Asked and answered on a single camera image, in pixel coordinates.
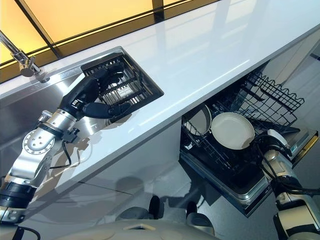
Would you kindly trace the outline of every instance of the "open dishwasher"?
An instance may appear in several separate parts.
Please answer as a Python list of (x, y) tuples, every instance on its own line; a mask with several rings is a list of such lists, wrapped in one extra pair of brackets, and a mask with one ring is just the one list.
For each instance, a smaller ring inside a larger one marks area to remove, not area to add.
[[(276, 130), (287, 140), (295, 166), (318, 140), (317, 131), (292, 127), (297, 120), (294, 112), (303, 103), (303, 98), (253, 71), (202, 105), (209, 109), (212, 119), (225, 112), (244, 116), (253, 125), (255, 135)], [(271, 192), (256, 164), (260, 156), (250, 147), (232, 150), (222, 146), (210, 130), (200, 133), (187, 116), (182, 116), (180, 159), (248, 217)]]

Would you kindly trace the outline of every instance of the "yellow glass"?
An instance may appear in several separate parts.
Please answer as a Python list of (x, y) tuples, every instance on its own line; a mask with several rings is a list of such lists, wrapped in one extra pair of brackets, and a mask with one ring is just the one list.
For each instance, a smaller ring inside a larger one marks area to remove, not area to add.
[[(14, 0), (0, 0), (0, 29), (25, 53), (46, 45)], [(0, 63), (12, 59), (9, 50), (0, 43)]]
[(153, 9), (152, 0), (25, 0), (54, 42)]
[[(182, 1), (181, 3), (179, 4), (183, 4), (184, 2), (189, 2), (189, 1), (192, 1), (192, 0), (186, 0), (186, 1)], [(163, 5), (166, 6), (168, 4), (173, 4), (175, 2), (178, 2), (178, 0), (163, 0)]]

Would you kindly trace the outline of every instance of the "black wire rack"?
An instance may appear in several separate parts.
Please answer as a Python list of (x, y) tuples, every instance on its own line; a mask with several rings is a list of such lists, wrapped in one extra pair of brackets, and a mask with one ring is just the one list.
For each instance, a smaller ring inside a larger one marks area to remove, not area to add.
[(213, 117), (234, 112), (246, 117), (256, 132), (274, 129), (280, 134), (297, 120), (294, 111), (304, 102), (261, 72), (248, 74), (210, 101)]
[[(212, 119), (224, 112), (234, 112), (246, 117), (257, 134), (268, 129), (283, 134), (297, 120), (294, 111), (304, 102), (303, 98), (298, 98), (295, 93), (290, 93), (287, 88), (258, 72), (250, 73), (233, 83), (211, 97), (205, 104), (210, 110)], [(240, 159), (244, 156), (239, 156), (239, 151), (235, 152), (218, 144), (210, 130), (201, 134), (186, 116), (182, 116), (181, 128), (182, 145), (188, 151), (193, 146), (203, 149), (221, 171), (227, 171), (232, 175), (240, 168), (246, 167), (247, 163)], [(244, 154), (247, 154), (244, 159), (250, 159), (248, 157), (250, 150)]]
[(229, 156), (222, 151), (219, 151), (208, 139), (211, 132), (208, 131), (205, 134), (201, 134), (195, 126), (193, 126), (186, 117), (182, 116), (182, 131), (183, 131), (183, 138), (184, 145), (189, 145), (191, 148), (192, 146), (197, 146), (203, 148), (209, 157), (215, 161), (215, 163), (222, 169), (222, 170), (232, 170), (233, 165), (231, 161), (229, 161)]

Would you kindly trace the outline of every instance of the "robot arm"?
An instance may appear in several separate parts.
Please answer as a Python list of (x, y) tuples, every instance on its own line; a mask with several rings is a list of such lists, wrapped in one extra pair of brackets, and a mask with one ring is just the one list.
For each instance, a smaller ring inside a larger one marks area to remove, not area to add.
[(286, 143), (276, 150), (270, 144), (266, 145), (261, 164), (276, 198), (278, 213), (273, 222), (279, 240), (320, 239), (320, 211), (310, 196), (317, 189), (301, 186), (289, 161)]
[(52, 157), (61, 144), (77, 139), (79, 130), (73, 128), (76, 121), (84, 116), (113, 118), (130, 107), (129, 103), (110, 107), (94, 102), (109, 84), (118, 82), (122, 71), (123, 65), (115, 63), (83, 78), (62, 98), (56, 112), (45, 112), (37, 128), (25, 136), (22, 151), (0, 189), (0, 225), (23, 221), (29, 202), (50, 169)]

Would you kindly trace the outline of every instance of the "dish rack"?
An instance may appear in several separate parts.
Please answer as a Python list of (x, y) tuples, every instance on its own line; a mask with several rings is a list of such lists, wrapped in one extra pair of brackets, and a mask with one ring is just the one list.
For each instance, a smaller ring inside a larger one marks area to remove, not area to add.
[(102, 103), (110, 106), (130, 103), (131, 107), (124, 114), (109, 119), (111, 123), (131, 114), (164, 94), (122, 48), (120, 52), (111, 53), (82, 65), (81, 70), (86, 76), (89, 76), (98, 69), (115, 63), (123, 63), (123, 76), (119, 76), (118, 82), (110, 84), (98, 98)]
[[(212, 119), (224, 112), (234, 112), (246, 117), (256, 134), (268, 129), (283, 134), (299, 131), (290, 126), (297, 120), (294, 111), (304, 102), (303, 98), (298, 98), (295, 93), (290, 93), (287, 88), (269, 80), (261, 72), (252, 72), (207, 100), (205, 104)], [(210, 131), (201, 134), (190, 122), (186, 122), (188, 119), (182, 116), (181, 144), (187, 150), (193, 146), (202, 148), (222, 171), (237, 173), (239, 168), (245, 167), (243, 159), (251, 159), (250, 149), (240, 152), (223, 147)]]

